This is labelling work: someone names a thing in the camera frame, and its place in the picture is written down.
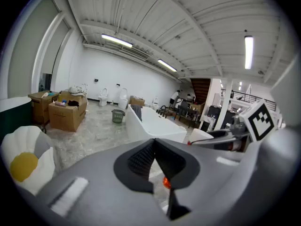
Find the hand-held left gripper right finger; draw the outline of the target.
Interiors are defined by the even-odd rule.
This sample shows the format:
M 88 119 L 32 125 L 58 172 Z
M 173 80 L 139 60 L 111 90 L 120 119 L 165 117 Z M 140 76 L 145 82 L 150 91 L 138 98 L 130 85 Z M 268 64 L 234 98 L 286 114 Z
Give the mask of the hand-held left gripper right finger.
M 273 224 L 301 165 L 301 128 L 275 131 L 251 143 L 239 162 L 230 152 L 157 139 L 167 160 L 182 169 L 171 178 L 166 217 L 154 226 Z

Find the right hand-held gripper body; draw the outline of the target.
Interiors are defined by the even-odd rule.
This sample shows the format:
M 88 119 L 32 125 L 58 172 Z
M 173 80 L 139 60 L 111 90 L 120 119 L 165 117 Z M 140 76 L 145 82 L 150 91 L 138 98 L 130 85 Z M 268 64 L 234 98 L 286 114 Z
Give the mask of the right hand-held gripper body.
M 264 139 L 275 130 L 275 123 L 264 100 L 257 101 L 249 108 L 233 117 L 230 132 L 234 141 L 230 151 L 245 152 L 252 142 Z

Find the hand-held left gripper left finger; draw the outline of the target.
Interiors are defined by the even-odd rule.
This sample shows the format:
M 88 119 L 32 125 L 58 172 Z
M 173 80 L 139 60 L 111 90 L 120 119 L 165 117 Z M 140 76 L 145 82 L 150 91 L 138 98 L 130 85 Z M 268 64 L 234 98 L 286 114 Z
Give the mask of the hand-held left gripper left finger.
M 73 164 L 35 197 L 48 226 L 165 226 L 149 181 L 154 140 L 100 151 Z

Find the white bathtub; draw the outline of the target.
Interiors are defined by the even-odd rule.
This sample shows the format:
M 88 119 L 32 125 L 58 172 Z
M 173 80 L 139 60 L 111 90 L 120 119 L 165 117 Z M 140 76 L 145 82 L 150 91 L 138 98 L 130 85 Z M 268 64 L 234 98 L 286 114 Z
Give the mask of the white bathtub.
M 184 127 L 176 125 L 149 107 L 139 108 L 141 117 L 138 117 L 132 105 L 127 108 L 125 123 L 130 142 L 152 138 L 169 139 L 179 143 L 184 141 L 187 134 Z

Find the black metal railing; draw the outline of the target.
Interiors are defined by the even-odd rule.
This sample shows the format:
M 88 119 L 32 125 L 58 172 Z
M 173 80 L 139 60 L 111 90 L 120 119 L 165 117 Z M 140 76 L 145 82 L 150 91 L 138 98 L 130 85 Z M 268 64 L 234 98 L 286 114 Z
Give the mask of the black metal railing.
M 249 94 L 242 93 L 240 91 L 234 91 L 234 90 L 232 90 L 230 93 L 230 99 L 235 99 L 235 100 L 243 101 L 243 102 L 250 103 L 250 104 L 262 100 L 261 97 L 249 95 Z M 264 101 L 270 110 L 272 110 L 274 112 L 276 111 L 277 104 L 274 101 L 270 101 L 267 99 L 264 99 Z

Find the dark table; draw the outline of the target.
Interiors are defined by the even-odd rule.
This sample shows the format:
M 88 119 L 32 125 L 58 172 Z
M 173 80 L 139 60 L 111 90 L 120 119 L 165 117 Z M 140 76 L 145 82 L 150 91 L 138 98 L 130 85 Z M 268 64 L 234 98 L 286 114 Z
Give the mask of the dark table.
M 181 118 L 185 118 L 188 121 L 188 128 L 190 128 L 195 126 L 199 117 L 199 111 L 197 109 L 191 109 L 190 107 L 185 105 L 179 105 L 177 107 L 174 120 L 177 116 L 179 117 L 179 121 L 181 120 Z

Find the brown wooden staircase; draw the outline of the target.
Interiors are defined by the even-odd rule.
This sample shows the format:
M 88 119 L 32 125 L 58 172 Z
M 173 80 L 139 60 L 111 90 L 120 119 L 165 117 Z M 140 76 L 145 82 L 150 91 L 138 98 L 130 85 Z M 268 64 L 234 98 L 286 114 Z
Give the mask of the brown wooden staircase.
M 206 102 L 209 92 L 210 79 L 191 79 L 192 87 L 195 93 L 195 102 L 202 104 Z

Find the fluorescent ceiling light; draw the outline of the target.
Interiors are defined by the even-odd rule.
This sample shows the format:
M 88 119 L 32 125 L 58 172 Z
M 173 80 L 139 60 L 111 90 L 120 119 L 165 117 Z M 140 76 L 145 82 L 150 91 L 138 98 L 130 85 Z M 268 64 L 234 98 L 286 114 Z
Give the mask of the fluorescent ceiling light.
M 121 39 L 118 39 L 118 38 L 115 38 L 115 37 L 112 37 L 112 36 L 109 36 L 107 34 L 102 34 L 102 38 L 103 39 L 106 39 L 106 40 L 109 40 L 109 41 L 112 41 L 112 42 L 115 42 L 115 43 L 118 43 L 118 44 L 121 44 L 123 46 L 126 46 L 128 48 L 132 48 L 132 44 L 129 43 L 129 42 L 126 42 L 124 40 L 121 40 Z
M 165 66 L 166 68 L 168 68 L 169 70 L 171 70 L 173 72 L 177 72 L 177 70 L 175 68 L 173 68 L 172 66 L 170 66 L 169 64 L 167 64 L 165 61 L 159 59 L 158 62 L 160 64 L 162 64 L 163 66 Z
M 253 60 L 254 39 L 252 36 L 245 36 L 245 69 L 250 70 Z

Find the fried egg shaped cushion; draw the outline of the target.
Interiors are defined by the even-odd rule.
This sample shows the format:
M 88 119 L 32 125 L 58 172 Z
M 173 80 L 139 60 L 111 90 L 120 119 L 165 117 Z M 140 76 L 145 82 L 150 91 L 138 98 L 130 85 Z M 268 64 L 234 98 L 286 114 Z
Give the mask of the fried egg shaped cushion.
M 0 154 L 13 181 L 33 195 L 61 170 L 51 138 L 37 126 L 21 126 L 7 134 Z

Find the green plastic basket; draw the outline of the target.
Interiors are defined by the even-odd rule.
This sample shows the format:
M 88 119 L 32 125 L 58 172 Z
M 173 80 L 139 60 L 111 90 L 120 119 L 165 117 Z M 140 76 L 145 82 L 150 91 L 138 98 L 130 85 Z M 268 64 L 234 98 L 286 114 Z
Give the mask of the green plastic basket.
M 125 112 L 119 109 L 112 110 L 112 121 L 114 123 L 121 123 L 125 116 Z

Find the large cardboard box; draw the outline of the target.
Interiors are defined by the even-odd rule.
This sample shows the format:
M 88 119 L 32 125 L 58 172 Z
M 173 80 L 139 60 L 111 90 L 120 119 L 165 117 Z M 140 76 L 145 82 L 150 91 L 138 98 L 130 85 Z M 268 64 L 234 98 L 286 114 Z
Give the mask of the large cardboard box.
M 69 132 L 76 132 L 86 115 L 87 97 L 72 96 L 68 91 L 62 91 L 56 101 L 62 102 L 65 99 L 66 107 L 56 106 L 55 102 L 48 105 L 50 126 Z M 69 100 L 79 102 L 79 107 L 68 106 Z

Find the dark grey towel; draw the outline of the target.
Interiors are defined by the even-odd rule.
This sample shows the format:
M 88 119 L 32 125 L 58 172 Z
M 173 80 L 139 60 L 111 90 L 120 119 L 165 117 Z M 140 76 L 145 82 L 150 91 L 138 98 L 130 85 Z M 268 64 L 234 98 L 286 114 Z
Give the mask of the dark grey towel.
M 139 120 L 142 121 L 142 106 L 140 106 L 140 105 L 131 105 L 131 108 L 133 109 L 133 111 L 135 112 L 135 114 L 137 115 Z

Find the low cardboard box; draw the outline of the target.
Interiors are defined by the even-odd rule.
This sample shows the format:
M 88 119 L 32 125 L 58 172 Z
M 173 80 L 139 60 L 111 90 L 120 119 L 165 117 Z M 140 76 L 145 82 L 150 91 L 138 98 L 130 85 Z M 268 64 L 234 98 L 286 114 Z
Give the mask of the low cardboard box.
M 145 100 L 141 99 L 141 98 L 137 98 L 137 97 L 131 96 L 128 103 L 130 105 L 144 106 Z

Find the small cardboard box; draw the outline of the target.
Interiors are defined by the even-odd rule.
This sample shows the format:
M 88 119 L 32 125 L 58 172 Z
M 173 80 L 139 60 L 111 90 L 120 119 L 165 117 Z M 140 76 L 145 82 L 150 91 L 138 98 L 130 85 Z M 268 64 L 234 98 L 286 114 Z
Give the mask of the small cardboard box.
M 32 120 L 36 123 L 46 124 L 49 121 L 48 105 L 53 103 L 53 101 L 56 101 L 59 96 L 56 95 L 41 98 L 46 92 L 51 91 L 46 90 L 28 95 L 32 105 Z

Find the crumpled white cloth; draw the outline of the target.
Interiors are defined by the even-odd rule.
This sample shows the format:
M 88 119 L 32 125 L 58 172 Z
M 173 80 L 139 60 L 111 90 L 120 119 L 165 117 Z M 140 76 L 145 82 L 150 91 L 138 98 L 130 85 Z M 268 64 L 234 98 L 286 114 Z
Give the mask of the crumpled white cloth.
M 87 90 L 80 86 L 69 87 L 67 91 L 71 93 L 72 96 L 85 96 L 87 93 Z

